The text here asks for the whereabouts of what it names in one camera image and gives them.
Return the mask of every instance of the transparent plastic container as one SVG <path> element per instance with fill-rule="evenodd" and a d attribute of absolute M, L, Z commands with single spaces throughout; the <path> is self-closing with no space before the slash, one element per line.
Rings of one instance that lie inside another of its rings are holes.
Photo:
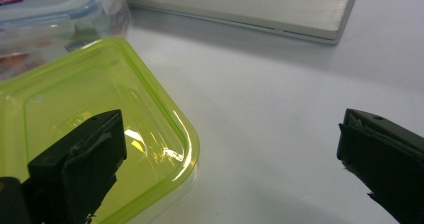
<path fill-rule="evenodd" d="M 99 40 L 0 84 L 0 176 L 22 181 L 27 163 L 91 116 L 121 109 L 128 158 L 93 223 L 149 222 L 197 175 L 193 126 L 131 46 Z"/>
<path fill-rule="evenodd" d="M 20 0 L 0 5 L 0 81 L 94 40 L 124 36 L 130 19 L 125 0 Z"/>

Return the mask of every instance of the white table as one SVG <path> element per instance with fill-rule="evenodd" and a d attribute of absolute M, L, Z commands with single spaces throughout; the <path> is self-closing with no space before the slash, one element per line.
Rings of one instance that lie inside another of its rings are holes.
<path fill-rule="evenodd" d="M 198 182 L 155 224 L 397 223 L 337 160 L 337 124 L 354 108 L 424 136 L 424 0 L 357 0 L 337 46 L 132 13 L 201 141 Z"/>

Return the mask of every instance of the silver laptop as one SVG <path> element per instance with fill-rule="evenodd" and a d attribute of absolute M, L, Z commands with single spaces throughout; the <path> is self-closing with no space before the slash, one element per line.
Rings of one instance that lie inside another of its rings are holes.
<path fill-rule="evenodd" d="M 128 0 L 140 6 L 337 44 L 355 0 Z"/>

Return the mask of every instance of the container lid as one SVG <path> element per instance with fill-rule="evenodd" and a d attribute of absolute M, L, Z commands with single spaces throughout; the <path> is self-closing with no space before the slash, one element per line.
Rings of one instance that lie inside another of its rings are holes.
<path fill-rule="evenodd" d="M 61 14 L 79 17 L 90 11 L 88 9 L 92 8 L 91 1 L 93 0 L 22 0 L 2 5 L 0 6 L 0 26 L 3 23 L 33 17 L 54 19 L 54 16 Z"/>
<path fill-rule="evenodd" d="M 193 172 L 196 131 L 122 38 L 95 42 L 0 84 L 0 176 L 27 163 L 91 116 L 121 109 L 127 160 L 94 223 L 125 222 Z"/>

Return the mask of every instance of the lime green lid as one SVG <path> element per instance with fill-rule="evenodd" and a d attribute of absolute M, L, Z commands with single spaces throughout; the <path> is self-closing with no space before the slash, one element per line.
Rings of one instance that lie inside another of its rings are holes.
<path fill-rule="evenodd" d="M 93 115 L 121 109 L 128 158 L 95 213 L 125 222 L 187 180 L 196 131 L 131 46 L 108 38 L 0 84 L 0 176 L 27 163 Z"/>

